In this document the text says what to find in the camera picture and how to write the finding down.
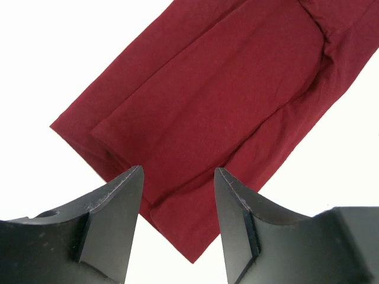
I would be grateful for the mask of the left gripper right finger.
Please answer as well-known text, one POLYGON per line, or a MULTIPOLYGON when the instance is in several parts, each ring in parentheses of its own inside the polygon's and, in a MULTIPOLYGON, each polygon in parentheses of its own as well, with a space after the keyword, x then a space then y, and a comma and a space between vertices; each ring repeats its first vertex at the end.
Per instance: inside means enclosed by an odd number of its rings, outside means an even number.
POLYGON ((314 217, 254 192, 226 169, 214 189, 229 283, 378 282, 378 208, 334 207, 314 217))

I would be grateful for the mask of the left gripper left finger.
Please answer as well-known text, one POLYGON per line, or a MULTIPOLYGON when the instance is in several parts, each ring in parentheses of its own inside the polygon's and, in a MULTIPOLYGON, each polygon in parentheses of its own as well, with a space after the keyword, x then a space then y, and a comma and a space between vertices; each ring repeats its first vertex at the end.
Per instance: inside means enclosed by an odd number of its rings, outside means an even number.
POLYGON ((142 200, 134 166, 35 218, 1 222, 1 282, 124 283, 142 200))

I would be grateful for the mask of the maroon t shirt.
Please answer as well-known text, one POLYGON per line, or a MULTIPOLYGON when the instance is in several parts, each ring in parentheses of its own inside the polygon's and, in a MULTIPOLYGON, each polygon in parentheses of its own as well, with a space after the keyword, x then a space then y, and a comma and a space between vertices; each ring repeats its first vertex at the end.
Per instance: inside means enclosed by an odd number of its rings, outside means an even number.
POLYGON ((377 1, 173 1, 51 128, 187 260, 219 235, 214 171, 258 191, 378 49, 377 1))

